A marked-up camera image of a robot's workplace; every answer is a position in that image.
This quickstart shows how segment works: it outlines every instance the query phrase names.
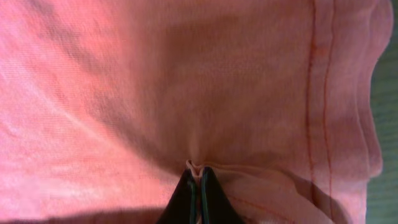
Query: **seam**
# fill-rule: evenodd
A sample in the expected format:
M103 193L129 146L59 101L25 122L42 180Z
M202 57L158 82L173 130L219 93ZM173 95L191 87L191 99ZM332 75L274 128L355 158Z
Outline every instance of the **seam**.
M330 65L331 65L331 55L333 51L333 47L335 44L334 41L334 36L335 36L335 30L334 30L334 23L335 23L335 12L336 12L336 1L333 0L333 12L332 12L332 17L331 17L331 43L330 43L330 50L329 50L329 61L328 61L328 66L326 68L326 75L325 75L325 82L323 84L323 119L322 119L322 126L323 126L323 138L325 140L325 146L326 146L326 155L328 159L328 168L329 168L329 206L330 206L330 218L334 220L333 218L333 204L332 204L332 169L331 169L331 152L330 152L330 146L329 146L329 138L328 138L328 129L326 128L326 117L327 117L327 108L328 108L328 98L327 98L327 90L328 90L328 79L329 79L329 74L330 74Z
M312 36L311 36L311 46L310 46L310 57L309 57L309 65L308 65L308 75L307 75L307 94L306 94L306 112L305 112L305 130L307 133L307 154L308 161L310 167L310 178L311 178L311 198L312 201L315 201L315 176L313 170L313 161L312 161L312 145L311 145L311 133L310 133L310 99L311 99L311 79L312 79L312 66L313 66L313 57L315 51L315 16L316 16L316 8L315 8L315 0L312 0Z
M279 217L279 218L281 218L281 219L283 219L285 221L288 221L289 223L295 223L293 220L291 220L291 219L289 219L289 218L287 218L287 217L285 217L285 216L283 216L283 215L281 215L281 214L279 214L279 213L277 213L275 211L269 210L268 208L263 207L261 205L258 205L258 204L252 203L252 202L248 202L247 200L244 200L244 199L232 196L232 195L227 195L227 196L229 198L237 201L237 202L240 202L240 203L244 204L244 205L249 205L249 206L254 207L256 209L262 210L263 212L271 213L271 214L273 214L273 215L275 215L275 216L277 216L277 217Z

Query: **green surface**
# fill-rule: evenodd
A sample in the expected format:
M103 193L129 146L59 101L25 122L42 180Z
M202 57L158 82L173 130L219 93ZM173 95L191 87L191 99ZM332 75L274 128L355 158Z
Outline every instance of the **green surface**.
M398 1L394 20L398 21ZM398 223L398 22L391 43L378 61L372 79L371 107L384 168L368 186L367 223Z

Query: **pink fabric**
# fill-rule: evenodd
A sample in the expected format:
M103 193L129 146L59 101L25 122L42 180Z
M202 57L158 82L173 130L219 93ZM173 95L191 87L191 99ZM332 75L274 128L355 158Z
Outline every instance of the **pink fabric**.
M246 220L365 223L391 30L388 0L0 1L0 221L148 221L192 160Z

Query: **red stitching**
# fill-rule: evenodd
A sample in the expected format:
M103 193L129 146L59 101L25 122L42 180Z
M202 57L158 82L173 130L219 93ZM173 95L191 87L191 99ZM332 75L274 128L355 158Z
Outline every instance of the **red stitching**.
M284 216L282 216L281 214L278 214L277 212L274 212L274 211L272 211L272 210L269 210L268 208L263 207L263 206L261 206L261 205L257 205L257 204L255 204L255 203L248 202L247 200L243 200L243 199L241 199L241 198L237 198L237 197L232 196L232 195L227 195L227 196L230 197L230 198L232 198L232 199L234 199L234 200L236 200L236 201L238 201L238 202L241 202L241 203L243 203L243 204L250 205L250 206L252 206L252 207L254 207L254 208L256 208L256 209L260 209L260 210L262 210L262 211L264 211L264 212L268 212L268 213L271 213L271 214L273 214L273 215L276 215L276 216L278 216L279 218L281 218L281 219L283 219L283 220L285 220L285 221L288 221L288 222L290 222L290 223L295 223L293 220L291 220L291 219L289 219L289 218L287 218L287 217L284 217Z
M330 152L330 147L329 147L329 139L328 139L328 130L326 128L326 109L327 109L327 84L328 84L328 77L329 77L329 72L330 72L330 64L331 64L331 53L333 50L334 46L334 33L335 30L333 28L333 24L335 23L335 12L336 12L336 1L333 0L333 14L331 18L331 43L330 43L330 50L329 50L329 61L328 61L328 66L326 69L326 75L325 75L325 82L323 86L323 137L325 139L325 145L326 145L326 154L328 158L328 168L329 168L329 206L330 206L330 218L333 220L333 204L332 204L332 199L331 199L331 175L332 175L332 169L331 169L331 152Z
M313 55L315 51L315 16L316 16L316 8L315 8L315 0L312 0L312 37L311 37L311 46L310 46L310 64L308 66L308 75L307 75L307 99L306 99L306 112L305 112L305 129L307 132L307 152L308 152L308 161L310 166L310 176L311 176L311 198L312 201L315 201L315 176L313 173L313 161L312 161L312 145L311 145L311 133L310 133L310 98L311 98L311 74L312 74L312 65L313 65Z

